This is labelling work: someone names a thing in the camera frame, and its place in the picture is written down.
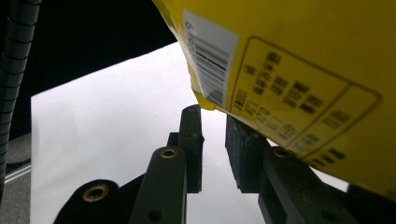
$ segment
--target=yellow bag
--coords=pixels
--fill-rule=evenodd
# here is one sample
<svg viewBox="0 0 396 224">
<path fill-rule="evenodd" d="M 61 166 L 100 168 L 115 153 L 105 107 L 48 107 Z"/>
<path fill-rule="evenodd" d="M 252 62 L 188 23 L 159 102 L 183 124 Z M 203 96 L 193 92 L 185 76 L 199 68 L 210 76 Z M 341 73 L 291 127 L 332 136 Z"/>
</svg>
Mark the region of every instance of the yellow bag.
<svg viewBox="0 0 396 224">
<path fill-rule="evenodd" d="M 154 3 L 201 107 L 396 202 L 396 2 Z"/>
</svg>

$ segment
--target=black cable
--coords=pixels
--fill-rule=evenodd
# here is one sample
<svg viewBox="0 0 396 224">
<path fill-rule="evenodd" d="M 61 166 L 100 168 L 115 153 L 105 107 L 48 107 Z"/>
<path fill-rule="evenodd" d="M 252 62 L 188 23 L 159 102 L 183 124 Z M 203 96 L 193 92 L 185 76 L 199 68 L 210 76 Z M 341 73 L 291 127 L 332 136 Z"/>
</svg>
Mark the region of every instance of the black cable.
<svg viewBox="0 0 396 224">
<path fill-rule="evenodd" d="M 0 205 L 12 113 L 35 32 L 41 0 L 10 0 L 6 34 L 0 54 Z"/>
</svg>

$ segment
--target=barcode label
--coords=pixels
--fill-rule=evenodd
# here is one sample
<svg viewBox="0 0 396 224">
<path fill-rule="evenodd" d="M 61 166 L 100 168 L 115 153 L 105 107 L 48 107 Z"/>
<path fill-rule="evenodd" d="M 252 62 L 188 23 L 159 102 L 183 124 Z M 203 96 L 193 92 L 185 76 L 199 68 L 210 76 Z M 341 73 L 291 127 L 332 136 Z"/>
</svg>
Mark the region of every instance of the barcode label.
<svg viewBox="0 0 396 224">
<path fill-rule="evenodd" d="M 238 35 L 188 10 L 183 11 L 183 18 L 186 43 L 200 81 L 202 95 L 225 108 L 228 78 Z"/>
</svg>

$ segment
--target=gray floor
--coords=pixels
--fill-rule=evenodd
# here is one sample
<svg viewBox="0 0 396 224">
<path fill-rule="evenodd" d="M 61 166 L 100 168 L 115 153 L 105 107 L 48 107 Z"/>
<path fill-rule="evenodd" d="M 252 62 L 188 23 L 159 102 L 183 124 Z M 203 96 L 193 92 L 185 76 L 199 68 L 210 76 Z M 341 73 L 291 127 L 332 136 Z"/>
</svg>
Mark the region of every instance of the gray floor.
<svg viewBox="0 0 396 224">
<path fill-rule="evenodd" d="M 11 141 L 8 148 L 7 163 L 29 159 L 31 156 L 31 141 L 30 134 Z M 6 183 L 0 209 L 0 223 L 29 223 L 30 180 L 29 172 Z"/>
</svg>

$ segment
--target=barcode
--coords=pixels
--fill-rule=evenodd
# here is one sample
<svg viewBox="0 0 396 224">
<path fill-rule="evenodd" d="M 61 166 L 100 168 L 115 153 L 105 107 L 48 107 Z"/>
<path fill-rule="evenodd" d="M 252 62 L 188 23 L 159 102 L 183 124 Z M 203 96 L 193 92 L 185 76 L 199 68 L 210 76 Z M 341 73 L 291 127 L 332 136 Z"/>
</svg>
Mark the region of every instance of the barcode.
<svg viewBox="0 0 396 224">
<path fill-rule="evenodd" d="M 223 106 L 230 56 L 196 36 L 193 39 L 195 45 L 193 58 L 203 94 L 212 103 Z"/>
</svg>

